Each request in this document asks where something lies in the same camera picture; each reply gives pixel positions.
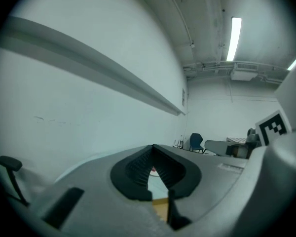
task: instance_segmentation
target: chair backrest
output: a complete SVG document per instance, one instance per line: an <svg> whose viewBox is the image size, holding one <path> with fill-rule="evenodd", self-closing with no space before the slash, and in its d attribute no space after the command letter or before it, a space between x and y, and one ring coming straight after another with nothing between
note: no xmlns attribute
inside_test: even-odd
<svg viewBox="0 0 296 237"><path fill-rule="evenodd" d="M199 133L192 133L189 138L189 144L191 147L199 147L203 141L202 136Z"/></svg>

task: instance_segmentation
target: white ceiling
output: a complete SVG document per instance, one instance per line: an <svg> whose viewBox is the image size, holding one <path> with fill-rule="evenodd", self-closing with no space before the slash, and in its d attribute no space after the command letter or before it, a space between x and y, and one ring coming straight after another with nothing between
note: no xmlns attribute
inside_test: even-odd
<svg viewBox="0 0 296 237"><path fill-rule="evenodd" d="M188 78L230 73L225 67L232 64L221 62L228 53L232 17L242 18L235 61L267 64L259 64L260 75L284 79L296 58L296 20L283 0L145 1L167 32Z"/></svg>

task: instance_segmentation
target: white wall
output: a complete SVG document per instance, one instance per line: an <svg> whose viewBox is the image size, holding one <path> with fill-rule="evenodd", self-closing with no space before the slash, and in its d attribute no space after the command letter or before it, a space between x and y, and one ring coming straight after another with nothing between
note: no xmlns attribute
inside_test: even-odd
<svg viewBox="0 0 296 237"><path fill-rule="evenodd" d="M23 0L12 15L92 47L186 112L182 67L160 22L143 0Z"/></svg>
<svg viewBox="0 0 296 237"><path fill-rule="evenodd" d="M186 112L185 76L167 36L142 0L24 0L13 15L101 52ZM81 74L105 77L50 50L36 47L35 52L37 57L51 55ZM91 79L0 48L0 156L23 163L16 177L29 201L90 156L147 144L172 145L182 134L178 120ZM14 193L1 166L0 176Z"/></svg>
<svg viewBox="0 0 296 237"><path fill-rule="evenodd" d="M274 96L274 84L199 79L190 81L188 86L186 148L192 133L202 135L202 146L206 140L246 138L250 127L281 108Z"/></svg>

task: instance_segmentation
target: blue chair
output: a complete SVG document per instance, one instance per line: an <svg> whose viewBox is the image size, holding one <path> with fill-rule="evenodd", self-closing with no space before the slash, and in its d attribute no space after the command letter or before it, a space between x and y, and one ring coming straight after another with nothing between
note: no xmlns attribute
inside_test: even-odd
<svg viewBox="0 0 296 237"><path fill-rule="evenodd" d="M203 153L203 150L204 148L201 147L201 142L203 141L203 138L200 134L198 133L192 133L191 134L191 137L189 138L189 150L191 150L192 148L192 151L194 149L198 150L198 152L200 150L202 150L202 153Z"/></svg>

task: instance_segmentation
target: armrest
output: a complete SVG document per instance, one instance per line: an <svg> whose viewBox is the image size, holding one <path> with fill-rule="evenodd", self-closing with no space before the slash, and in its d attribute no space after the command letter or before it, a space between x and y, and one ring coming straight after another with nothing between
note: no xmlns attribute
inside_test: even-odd
<svg viewBox="0 0 296 237"><path fill-rule="evenodd" d="M0 156L0 165L13 171L19 171L22 167L22 163L19 160L9 156Z"/></svg>

